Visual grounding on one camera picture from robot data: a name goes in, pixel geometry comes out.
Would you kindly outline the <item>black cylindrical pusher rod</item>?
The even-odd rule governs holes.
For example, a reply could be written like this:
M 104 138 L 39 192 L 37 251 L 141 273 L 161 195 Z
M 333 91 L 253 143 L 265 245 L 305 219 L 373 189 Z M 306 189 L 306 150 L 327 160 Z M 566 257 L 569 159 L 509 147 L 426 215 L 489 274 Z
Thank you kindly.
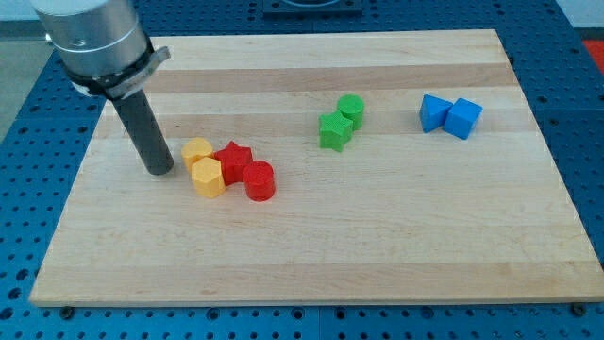
M 174 159 L 143 90 L 112 102 L 148 173 L 167 174 Z

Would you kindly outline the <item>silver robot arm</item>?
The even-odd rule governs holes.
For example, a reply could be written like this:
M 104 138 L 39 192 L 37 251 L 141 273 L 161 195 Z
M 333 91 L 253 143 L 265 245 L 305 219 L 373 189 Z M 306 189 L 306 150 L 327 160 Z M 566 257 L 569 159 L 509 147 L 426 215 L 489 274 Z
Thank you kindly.
M 110 101 L 146 170 L 164 175 L 174 159 L 143 91 L 171 58 L 155 48 L 127 0 L 32 0 L 75 88 Z

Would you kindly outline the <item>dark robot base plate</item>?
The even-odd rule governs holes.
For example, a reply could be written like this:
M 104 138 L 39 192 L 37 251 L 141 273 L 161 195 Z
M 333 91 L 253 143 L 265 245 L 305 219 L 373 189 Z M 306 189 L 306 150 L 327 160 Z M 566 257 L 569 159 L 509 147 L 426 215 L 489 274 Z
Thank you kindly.
M 360 14 L 362 0 L 261 0 L 264 16 Z

